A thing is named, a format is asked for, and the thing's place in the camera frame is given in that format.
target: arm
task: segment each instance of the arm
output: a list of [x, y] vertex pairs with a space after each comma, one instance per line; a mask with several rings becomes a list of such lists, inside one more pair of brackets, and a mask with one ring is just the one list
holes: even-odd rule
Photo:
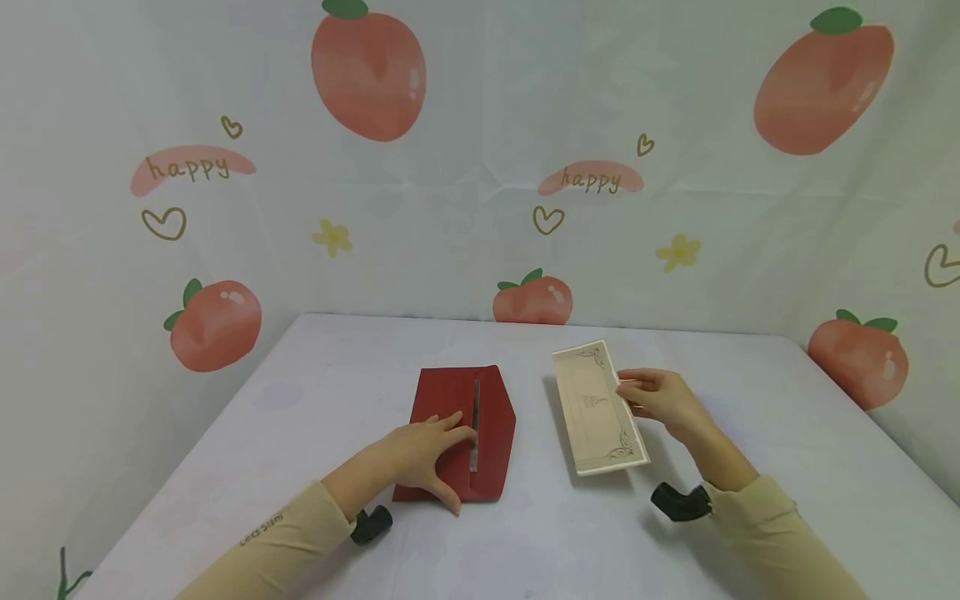
[[424, 488], [455, 514], [460, 498], [437, 476], [440, 455], [475, 440], [456, 427], [460, 412], [399, 427], [308, 486], [279, 512], [235, 544], [176, 600], [274, 600], [353, 531], [356, 516], [394, 483]]
[[617, 392], [631, 402], [634, 414], [660, 420], [689, 450], [713, 505], [711, 519], [772, 598], [867, 600], [793, 500], [756, 472], [678, 374], [634, 369], [619, 375], [627, 381]]

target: cream card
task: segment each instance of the cream card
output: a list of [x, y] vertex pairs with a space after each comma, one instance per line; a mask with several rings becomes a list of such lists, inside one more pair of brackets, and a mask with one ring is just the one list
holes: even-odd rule
[[647, 449], [627, 402], [606, 340], [553, 353], [573, 464], [578, 475], [646, 465]]

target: beige sleeve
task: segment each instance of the beige sleeve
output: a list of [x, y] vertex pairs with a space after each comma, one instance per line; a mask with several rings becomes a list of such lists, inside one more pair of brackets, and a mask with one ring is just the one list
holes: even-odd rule
[[704, 489], [711, 519], [778, 600], [866, 600], [867, 594], [770, 477], [740, 492]]
[[324, 484], [314, 482], [236, 543], [176, 600], [273, 600], [353, 531]]

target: heart outline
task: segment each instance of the heart outline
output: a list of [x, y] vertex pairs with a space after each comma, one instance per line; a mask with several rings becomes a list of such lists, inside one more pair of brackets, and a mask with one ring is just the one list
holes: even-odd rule
[[[220, 115], [220, 126], [224, 128], [224, 131], [227, 132], [227, 135], [230, 139], [236, 139], [243, 135], [243, 125], [239, 121], [233, 121], [225, 114]], [[234, 135], [231, 133], [233, 129], [236, 129], [237, 134]]]
[[657, 142], [647, 137], [646, 133], [641, 133], [640, 138], [636, 141], [636, 155], [637, 156], [647, 156], [654, 151], [654, 146], [657, 145]]
[[947, 256], [949, 252], [949, 248], [947, 248], [947, 244], [937, 244], [936, 246], [933, 247], [933, 250], [930, 251], [930, 254], [926, 256], [926, 262], [924, 264], [924, 279], [926, 279], [927, 285], [929, 285], [932, 288], [939, 289], [939, 288], [945, 288], [949, 285], [953, 285], [957, 281], [960, 281], [960, 275], [954, 277], [953, 279], [951, 279], [950, 281], [947, 281], [946, 283], [936, 283], [933, 281], [933, 279], [930, 277], [930, 263], [933, 261], [933, 255], [936, 254], [937, 251], [940, 251], [943, 254], [940, 257], [941, 269], [949, 269], [951, 267], [960, 267], [960, 260], [947, 262]]
[[[550, 228], [550, 229], [547, 230], [547, 231], [544, 231], [544, 230], [540, 227], [540, 222], [537, 221], [537, 211], [539, 211], [540, 213], [543, 214], [543, 221], [544, 221], [544, 222], [550, 221], [550, 218], [551, 218], [553, 215], [555, 215], [555, 214], [557, 214], [557, 213], [560, 213], [560, 221], [557, 222], [557, 225], [553, 226], [552, 228]], [[562, 210], [560, 210], [559, 208], [554, 208], [553, 210], [550, 211], [549, 214], [547, 214], [546, 208], [544, 208], [543, 206], [535, 206], [535, 207], [534, 207], [534, 215], [533, 215], [533, 216], [534, 216], [534, 227], [537, 228], [537, 231], [539, 231], [539, 232], [540, 232], [541, 234], [543, 234], [543, 235], [550, 235], [551, 233], [553, 233], [554, 231], [556, 231], [559, 226], [561, 226], [561, 225], [564, 224], [564, 219], [566, 219], [566, 213], [563, 212]]]
[[[163, 225], [167, 222], [167, 219], [170, 218], [170, 215], [175, 212], [178, 212], [180, 214], [180, 230], [177, 231], [176, 235], [172, 235], [172, 236], [164, 235], [158, 232], [156, 229], [154, 229], [153, 226], [147, 222], [147, 215], [150, 215], [151, 217], [154, 218], [155, 221]], [[163, 212], [162, 217], [157, 217], [156, 213], [154, 213], [152, 210], [150, 210], [149, 208], [144, 208], [143, 211], [140, 212], [140, 219], [143, 221], [143, 225], [147, 226], [147, 230], [150, 233], [160, 238], [161, 240], [166, 240], [168, 242], [176, 242], [177, 240], [182, 238], [183, 234], [186, 232], [186, 211], [184, 211], [179, 206], [171, 206], [170, 208], [167, 208]]]

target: hand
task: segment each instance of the hand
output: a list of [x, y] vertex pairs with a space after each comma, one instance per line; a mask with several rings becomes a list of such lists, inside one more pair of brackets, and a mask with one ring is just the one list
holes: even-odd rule
[[631, 403], [634, 415], [658, 420], [678, 442], [689, 445], [718, 431], [713, 417], [678, 373], [626, 369], [616, 392]]
[[457, 411], [446, 419], [434, 415], [422, 423], [403, 425], [371, 444], [368, 451], [387, 466], [393, 483], [427, 490], [459, 515], [460, 497], [437, 476], [437, 459], [451, 446], [476, 441], [476, 431], [466, 425], [457, 427], [463, 415]]

